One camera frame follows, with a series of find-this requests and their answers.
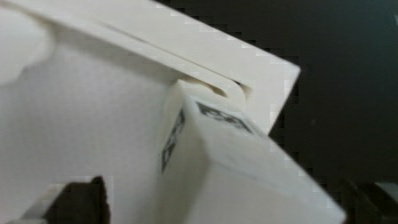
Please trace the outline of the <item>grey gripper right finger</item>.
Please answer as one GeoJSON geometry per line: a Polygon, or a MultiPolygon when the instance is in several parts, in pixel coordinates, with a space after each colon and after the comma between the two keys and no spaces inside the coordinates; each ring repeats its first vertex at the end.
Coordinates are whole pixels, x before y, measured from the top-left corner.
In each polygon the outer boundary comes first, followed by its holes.
{"type": "Polygon", "coordinates": [[[341,182],[345,224],[398,224],[398,183],[341,182]]]}

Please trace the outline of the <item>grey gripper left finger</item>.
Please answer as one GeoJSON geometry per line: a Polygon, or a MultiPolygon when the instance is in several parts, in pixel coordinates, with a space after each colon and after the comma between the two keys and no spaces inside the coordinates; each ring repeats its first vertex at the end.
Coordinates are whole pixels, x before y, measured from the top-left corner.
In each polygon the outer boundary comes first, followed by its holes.
{"type": "Polygon", "coordinates": [[[110,224],[107,185],[101,176],[89,182],[55,184],[27,209],[18,224],[110,224]]]}

